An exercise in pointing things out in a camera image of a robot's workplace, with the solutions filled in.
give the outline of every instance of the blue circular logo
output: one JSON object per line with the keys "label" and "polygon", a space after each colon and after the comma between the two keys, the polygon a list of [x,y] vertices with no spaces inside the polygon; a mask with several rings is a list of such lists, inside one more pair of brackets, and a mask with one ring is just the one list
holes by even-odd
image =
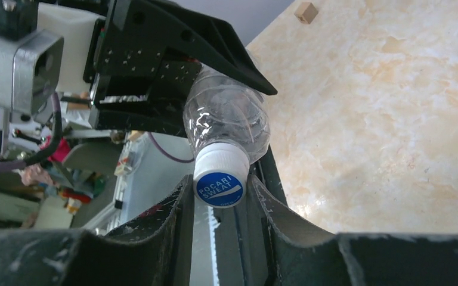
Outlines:
{"label": "blue circular logo", "polygon": [[243,198],[243,185],[226,173],[210,173],[197,182],[196,192],[201,200],[212,206],[228,207]]}

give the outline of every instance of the beige marble tabletop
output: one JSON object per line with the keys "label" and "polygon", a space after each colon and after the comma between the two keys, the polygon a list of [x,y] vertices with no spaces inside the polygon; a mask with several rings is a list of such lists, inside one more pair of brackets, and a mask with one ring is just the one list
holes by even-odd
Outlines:
{"label": "beige marble tabletop", "polygon": [[458,0],[296,1],[249,46],[279,90],[292,209],[332,232],[458,233]]}

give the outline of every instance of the screw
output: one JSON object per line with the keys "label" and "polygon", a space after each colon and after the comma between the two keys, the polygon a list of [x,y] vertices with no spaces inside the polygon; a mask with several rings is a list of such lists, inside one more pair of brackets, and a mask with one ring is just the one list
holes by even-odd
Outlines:
{"label": "screw", "polygon": [[17,6],[17,3],[15,1],[3,1],[2,2],[2,7],[4,8],[4,11],[12,12],[15,10]]}

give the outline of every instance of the small wooden block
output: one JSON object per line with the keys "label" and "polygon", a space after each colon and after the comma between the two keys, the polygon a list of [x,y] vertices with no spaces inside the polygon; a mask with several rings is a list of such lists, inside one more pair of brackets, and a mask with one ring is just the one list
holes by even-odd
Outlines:
{"label": "small wooden block", "polygon": [[303,2],[299,5],[294,15],[303,24],[310,24],[318,14],[317,9],[310,2]]}
{"label": "small wooden block", "polygon": [[145,134],[145,132],[133,130],[131,131],[131,134],[129,134],[129,136],[127,137],[127,140],[136,141],[136,139],[141,137],[143,134]]}

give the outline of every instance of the white robot part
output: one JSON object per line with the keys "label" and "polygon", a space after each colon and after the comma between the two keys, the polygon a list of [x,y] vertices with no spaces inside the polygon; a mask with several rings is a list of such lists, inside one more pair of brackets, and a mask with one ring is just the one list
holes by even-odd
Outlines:
{"label": "white robot part", "polygon": [[64,49],[58,92],[80,94],[90,90],[83,81],[83,72],[89,52],[95,21],[104,18],[98,14],[51,4],[39,4],[38,29],[46,29],[64,38]]}

